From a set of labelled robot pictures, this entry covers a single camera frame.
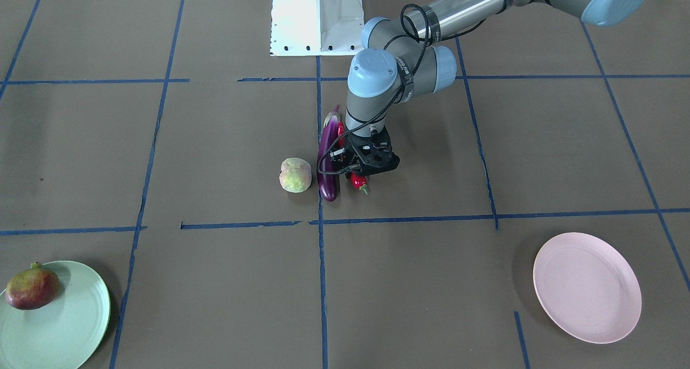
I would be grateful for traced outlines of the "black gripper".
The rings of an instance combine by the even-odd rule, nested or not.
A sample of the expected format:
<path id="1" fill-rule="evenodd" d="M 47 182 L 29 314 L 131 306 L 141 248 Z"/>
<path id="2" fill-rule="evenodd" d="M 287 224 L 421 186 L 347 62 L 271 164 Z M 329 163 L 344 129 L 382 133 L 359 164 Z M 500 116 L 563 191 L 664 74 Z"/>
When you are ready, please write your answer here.
<path id="1" fill-rule="evenodd" d="M 400 158 L 394 153 L 389 131 L 383 128 L 369 137 L 346 131 L 329 153 L 329 161 L 333 172 L 369 177 L 396 169 Z"/>

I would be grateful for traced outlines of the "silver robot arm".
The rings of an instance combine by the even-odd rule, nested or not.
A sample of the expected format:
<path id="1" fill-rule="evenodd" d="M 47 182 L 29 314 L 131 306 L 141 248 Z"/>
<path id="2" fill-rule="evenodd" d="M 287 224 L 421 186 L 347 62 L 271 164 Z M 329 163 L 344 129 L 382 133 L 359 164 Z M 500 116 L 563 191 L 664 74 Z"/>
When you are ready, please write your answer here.
<path id="1" fill-rule="evenodd" d="M 513 6 L 544 3 L 584 23 L 609 27 L 636 11 L 645 0 L 437 0 L 406 5 L 400 17 L 375 17 L 364 24 L 363 50 L 350 63 L 344 133 L 326 128 L 318 173 L 365 177 L 399 165 L 386 129 L 390 106 L 436 93 L 453 84 L 458 62 L 445 40 L 478 28 Z"/>

